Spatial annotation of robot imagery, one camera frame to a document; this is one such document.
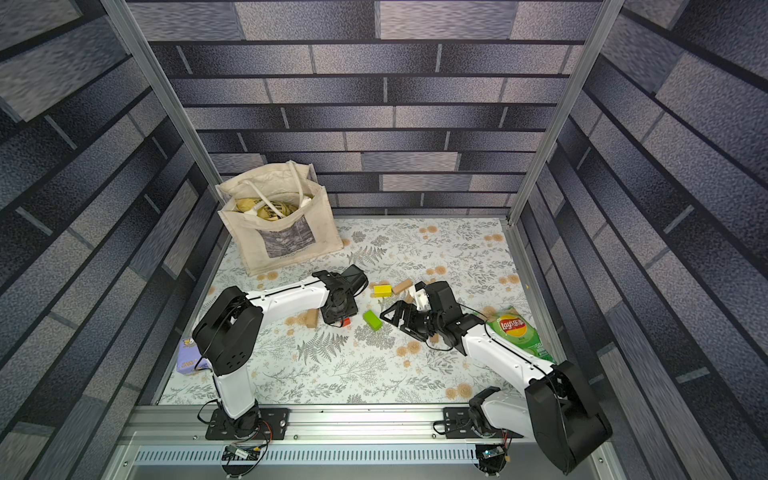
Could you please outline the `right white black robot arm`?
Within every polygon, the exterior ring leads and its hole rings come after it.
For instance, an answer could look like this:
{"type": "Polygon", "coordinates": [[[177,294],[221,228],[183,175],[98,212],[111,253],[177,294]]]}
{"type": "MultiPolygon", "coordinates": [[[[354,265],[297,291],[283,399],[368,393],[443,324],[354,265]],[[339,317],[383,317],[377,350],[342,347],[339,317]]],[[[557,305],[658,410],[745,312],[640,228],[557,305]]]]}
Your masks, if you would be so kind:
{"type": "Polygon", "coordinates": [[[381,320],[415,340],[443,343],[494,371],[523,395],[512,398],[488,387],[469,402],[471,428],[480,436],[509,431],[533,440],[563,474],[608,441],[613,429],[581,369],[526,352],[494,332],[487,317],[460,304],[445,281],[418,283],[412,300],[399,300],[381,320]]]}

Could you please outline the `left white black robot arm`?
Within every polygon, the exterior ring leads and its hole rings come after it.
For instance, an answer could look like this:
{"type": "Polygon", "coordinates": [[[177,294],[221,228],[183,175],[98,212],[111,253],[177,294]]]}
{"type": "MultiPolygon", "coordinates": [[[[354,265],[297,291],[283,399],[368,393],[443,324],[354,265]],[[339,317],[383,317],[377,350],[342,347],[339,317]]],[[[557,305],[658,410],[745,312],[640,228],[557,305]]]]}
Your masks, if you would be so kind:
{"type": "Polygon", "coordinates": [[[365,273],[351,265],[341,273],[321,270],[271,290],[226,288],[192,332],[217,394],[206,438],[245,440],[264,425],[247,362],[265,321],[317,310],[327,325],[340,327],[358,313],[356,297],[367,286],[365,273]]]}

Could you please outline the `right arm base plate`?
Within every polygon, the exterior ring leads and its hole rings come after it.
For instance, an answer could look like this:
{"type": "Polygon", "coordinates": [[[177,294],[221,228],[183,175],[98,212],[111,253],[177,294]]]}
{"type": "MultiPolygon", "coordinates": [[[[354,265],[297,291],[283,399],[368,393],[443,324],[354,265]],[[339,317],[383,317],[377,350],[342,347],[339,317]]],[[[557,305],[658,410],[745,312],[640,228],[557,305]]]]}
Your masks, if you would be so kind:
{"type": "Polygon", "coordinates": [[[522,439],[511,430],[495,429],[469,406],[444,407],[442,419],[432,423],[436,435],[448,439],[522,439]]]}

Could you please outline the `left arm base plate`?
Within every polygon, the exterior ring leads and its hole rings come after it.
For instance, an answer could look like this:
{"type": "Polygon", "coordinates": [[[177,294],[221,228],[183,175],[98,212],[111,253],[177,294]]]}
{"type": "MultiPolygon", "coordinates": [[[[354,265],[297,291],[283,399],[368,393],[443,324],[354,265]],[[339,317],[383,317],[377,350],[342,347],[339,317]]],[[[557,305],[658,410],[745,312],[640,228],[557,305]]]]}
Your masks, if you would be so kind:
{"type": "Polygon", "coordinates": [[[253,407],[238,419],[230,418],[217,407],[206,421],[206,440],[245,441],[252,438],[283,440],[291,410],[253,407]]]}

